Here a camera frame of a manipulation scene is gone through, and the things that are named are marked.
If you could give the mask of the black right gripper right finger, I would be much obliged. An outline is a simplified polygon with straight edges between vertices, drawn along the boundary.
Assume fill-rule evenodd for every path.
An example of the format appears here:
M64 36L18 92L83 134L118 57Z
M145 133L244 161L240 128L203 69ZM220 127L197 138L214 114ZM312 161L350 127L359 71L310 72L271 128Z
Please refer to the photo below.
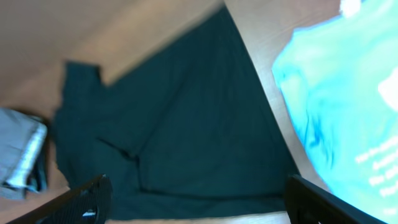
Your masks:
M291 224L386 224L299 175L287 179L284 203Z

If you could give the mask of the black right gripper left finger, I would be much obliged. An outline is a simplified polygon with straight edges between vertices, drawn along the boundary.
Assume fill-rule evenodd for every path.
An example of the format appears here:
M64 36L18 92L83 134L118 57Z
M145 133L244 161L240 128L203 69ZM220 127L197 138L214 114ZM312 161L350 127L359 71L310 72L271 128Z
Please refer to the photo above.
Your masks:
M7 224L104 224L113 189L106 175L99 175Z

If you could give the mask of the black t-shirt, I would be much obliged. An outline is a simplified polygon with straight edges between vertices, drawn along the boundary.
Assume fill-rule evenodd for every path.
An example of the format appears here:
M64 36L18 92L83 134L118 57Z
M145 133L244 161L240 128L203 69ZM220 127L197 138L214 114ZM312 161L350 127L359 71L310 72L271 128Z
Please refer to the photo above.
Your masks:
M68 62L53 120L70 187L100 174L112 220L283 211L298 172L237 27L222 7L113 85Z

